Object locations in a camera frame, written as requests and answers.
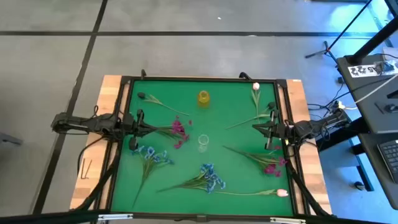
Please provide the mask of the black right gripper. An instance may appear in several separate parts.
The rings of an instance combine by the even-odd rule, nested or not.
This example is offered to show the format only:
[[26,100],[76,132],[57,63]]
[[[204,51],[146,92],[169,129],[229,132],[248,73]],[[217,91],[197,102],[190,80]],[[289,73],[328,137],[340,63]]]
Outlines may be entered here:
[[286,146],[292,145],[294,143],[294,134],[293,134],[293,129],[294,129],[294,122],[285,119],[283,123],[276,123],[275,119],[277,118],[278,112],[274,110],[271,113],[271,120],[266,122],[266,123],[261,123],[261,124],[253,124],[252,127],[254,129],[258,129],[258,131],[265,137],[268,138],[267,144],[266,144],[266,149],[270,150],[272,147],[272,141],[274,138],[278,138],[276,135],[276,130],[277,130],[277,124],[286,124],[289,125],[291,130],[292,130],[292,136],[287,139],[283,139],[284,143]]

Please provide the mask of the blue artificial flower bunch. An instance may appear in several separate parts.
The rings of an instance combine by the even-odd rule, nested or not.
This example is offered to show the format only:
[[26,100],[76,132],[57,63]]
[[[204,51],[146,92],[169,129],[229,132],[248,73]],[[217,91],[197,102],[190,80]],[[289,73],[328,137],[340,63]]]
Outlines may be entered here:
[[198,189],[204,190],[206,193],[211,194],[216,188],[224,190],[226,182],[217,174],[213,164],[202,164],[200,171],[195,177],[171,187],[160,189],[157,193],[165,192],[172,189]]
[[142,177],[141,183],[134,198],[132,208],[134,208],[137,199],[145,185],[146,180],[149,178],[153,171],[163,168],[168,165],[174,165],[175,162],[168,155],[167,151],[157,152],[152,146],[139,146],[131,152],[132,155],[137,155],[142,163]]

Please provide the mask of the magenta artificial flower bunch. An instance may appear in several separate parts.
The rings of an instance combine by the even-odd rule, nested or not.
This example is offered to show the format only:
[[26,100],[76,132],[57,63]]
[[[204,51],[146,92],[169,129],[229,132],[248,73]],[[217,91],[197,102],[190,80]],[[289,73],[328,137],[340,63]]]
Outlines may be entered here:
[[280,168],[287,164],[287,159],[285,159],[283,156],[277,156],[275,151],[255,153],[233,149],[232,147],[228,146],[223,147],[253,161],[265,175],[281,177],[282,171]]
[[157,133],[165,136],[173,141],[173,147],[175,149],[180,149],[185,142],[190,139],[190,135],[187,133],[186,125],[188,127],[192,126],[192,120],[188,120],[188,123],[182,123],[179,116],[176,116],[171,125],[151,127],[149,129],[150,133]]

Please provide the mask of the yellow glass vase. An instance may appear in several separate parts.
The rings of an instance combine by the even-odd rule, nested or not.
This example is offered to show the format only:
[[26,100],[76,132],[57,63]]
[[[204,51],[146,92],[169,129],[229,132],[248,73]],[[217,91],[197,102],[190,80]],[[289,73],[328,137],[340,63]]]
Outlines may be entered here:
[[199,92],[199,94],[197,96],[197,102],[198,102],[199,107],[201,107],[201,108],[209,107],[210,94],[207,91],[202,90],[201,92]]

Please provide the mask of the green table mat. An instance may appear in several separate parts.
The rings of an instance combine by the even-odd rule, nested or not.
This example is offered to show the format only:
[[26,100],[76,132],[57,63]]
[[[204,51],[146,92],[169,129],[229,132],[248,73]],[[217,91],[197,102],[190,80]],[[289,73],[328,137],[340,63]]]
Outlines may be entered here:
[[259,102],[250,83],[136,81],[129,112],[149,125],[181,124],[184,138],[158,131],[124,141],[111,209],[114,212],[291,216],[289,178],[279,140],[265,150],[254,129],[268,119],[274,86],[263,83]]

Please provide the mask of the black desk crossbeam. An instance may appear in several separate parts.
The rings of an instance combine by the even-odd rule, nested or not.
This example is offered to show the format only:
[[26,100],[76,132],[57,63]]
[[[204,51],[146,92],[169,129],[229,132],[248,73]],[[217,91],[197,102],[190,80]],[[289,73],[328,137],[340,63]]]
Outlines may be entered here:
[[338,129],[326,137],[322,137],[316,140],[318,151],[325,151],[330,147],[333,147],[341,142],[347,141],[359,134],[369,134],[370,131],[355,131],[350,129]]

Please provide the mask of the power strip with plugs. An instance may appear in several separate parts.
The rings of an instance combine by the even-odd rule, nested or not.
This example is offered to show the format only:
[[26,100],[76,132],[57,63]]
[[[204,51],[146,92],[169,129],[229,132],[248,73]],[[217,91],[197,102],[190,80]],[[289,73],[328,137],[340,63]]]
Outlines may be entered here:
[[345,109],[346,109],[346,106],[341,101],[338,101],[338,100],[334,101],[331,106],[331,111],[333,113],[336,113],[338,111],[343,111]]

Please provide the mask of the thin black tripod stand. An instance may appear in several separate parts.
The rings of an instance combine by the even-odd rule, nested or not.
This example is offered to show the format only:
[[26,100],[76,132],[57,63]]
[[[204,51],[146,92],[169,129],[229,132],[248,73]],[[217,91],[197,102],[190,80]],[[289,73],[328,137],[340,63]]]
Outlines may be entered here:
[[355,20],[361,15],[361,13],[370,5],[372,0],[366,0],[365,5],[360,9],[360,11],[355,15],[352,20],[348,23],[348,25],[340,32],[340,34],[336,37],[336,39],[329,45],[327,41],[324,41],[323,44],[325,46],[324,50],[314,52],[312,54],[304,56],[304,58],[312,58],[317,55],[328,55],[334,61],[336,61],[335,56],[331,52],[331,48],[345,35],[346,31],[351,27],[351,25],[355,22]]

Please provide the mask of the black desk foot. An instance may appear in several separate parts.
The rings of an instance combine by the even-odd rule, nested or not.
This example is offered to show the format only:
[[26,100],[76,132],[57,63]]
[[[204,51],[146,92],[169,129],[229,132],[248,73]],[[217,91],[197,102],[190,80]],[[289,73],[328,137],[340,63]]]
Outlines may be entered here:
[[355,158],[357,160],[358,165],[356,166],[358,174],[361,178],[361,181],[357,181],[357,182],[362,182],[365,186],[365,191],[367,192],[373,192],[374,191],[374,187],[370,181],[370,178],[364,168],[364,165],[360,159],[360,155],[364,154],[364,149],[362,148],[361,144],[354,144],[353,140],[350,139],[349,143],[351,144],[351,151],[352,153],[355,155]]

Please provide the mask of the dark grey desk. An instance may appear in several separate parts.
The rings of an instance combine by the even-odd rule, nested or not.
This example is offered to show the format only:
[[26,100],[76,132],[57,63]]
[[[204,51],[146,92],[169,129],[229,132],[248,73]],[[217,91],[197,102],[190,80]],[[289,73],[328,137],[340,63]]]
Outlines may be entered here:
[[398,184],[393,181],[386,163],[377,146],[379,144],[398,140],[398,133],[391,134],[358,134],[361,146],[373,167],[382,189],[394,210],[398,210]]
[[[358,65],[376,65],[382,61],[382,55],[369,55]],[[348,67],[357,65],[350,64],[345,57],[338,58],[337,63],[354,99],[350,106],[359,109],[370,132],[398,133],[398,112],[388,113],[385,110],[388,104],[398,106],[398,68],[375,77],[353,78]]]

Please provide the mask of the black keyboard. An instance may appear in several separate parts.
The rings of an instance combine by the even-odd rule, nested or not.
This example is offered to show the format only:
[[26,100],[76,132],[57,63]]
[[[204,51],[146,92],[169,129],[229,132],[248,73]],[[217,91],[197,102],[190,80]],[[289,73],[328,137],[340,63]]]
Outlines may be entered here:
[[378,144],[377,148],[391,179],[398,184],[398,139]]

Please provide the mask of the grey furniture leg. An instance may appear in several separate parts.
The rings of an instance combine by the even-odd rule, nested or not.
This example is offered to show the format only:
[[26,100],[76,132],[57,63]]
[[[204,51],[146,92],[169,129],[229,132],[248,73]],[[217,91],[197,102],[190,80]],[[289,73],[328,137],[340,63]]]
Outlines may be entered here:
[[9,142],[9,143],[20,146],[20,145],[22,145],[23,140],[0,132],[0,143],[4,143],[4,142]]

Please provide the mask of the white box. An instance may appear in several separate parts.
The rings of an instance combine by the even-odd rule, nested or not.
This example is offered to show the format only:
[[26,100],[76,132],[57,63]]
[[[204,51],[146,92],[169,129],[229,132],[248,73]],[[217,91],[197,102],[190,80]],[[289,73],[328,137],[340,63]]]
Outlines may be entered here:
[[385,60],[398,60],[398,47],[383,47],[382,54]]

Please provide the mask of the black frame strut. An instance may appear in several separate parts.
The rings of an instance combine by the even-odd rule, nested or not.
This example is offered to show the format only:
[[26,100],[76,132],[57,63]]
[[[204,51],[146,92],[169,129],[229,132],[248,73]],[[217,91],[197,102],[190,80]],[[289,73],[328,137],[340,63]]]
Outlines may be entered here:
[[113,184],[118,168],[118,145],[96,146],[83,154],[83,159],[92,159],[88,179],[80,179],[80,170],[70,202],[71,210],[109,209]]
[[330,217],[331,215],[321,207],[321,205],[315,200],[314,196],[310,193],[305,182],[300,178],[290,160],[288,160],[285,166],[300,190],[300,195],[303,200],[304,214],[309,216],[310,209],[312,209],[318,217]]

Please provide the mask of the thick black post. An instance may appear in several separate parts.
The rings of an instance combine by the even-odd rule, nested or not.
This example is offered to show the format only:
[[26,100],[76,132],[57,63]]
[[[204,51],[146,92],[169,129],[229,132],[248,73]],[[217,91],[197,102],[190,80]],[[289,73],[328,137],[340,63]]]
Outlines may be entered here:
[[388,39],[396,30],[398,30],[398,16],[395,16],[395,18],[385,25],[374,37],[366,42],[357,52],[351,55],[348,58],[348,62],[353,65],[360,64],[363,58]]

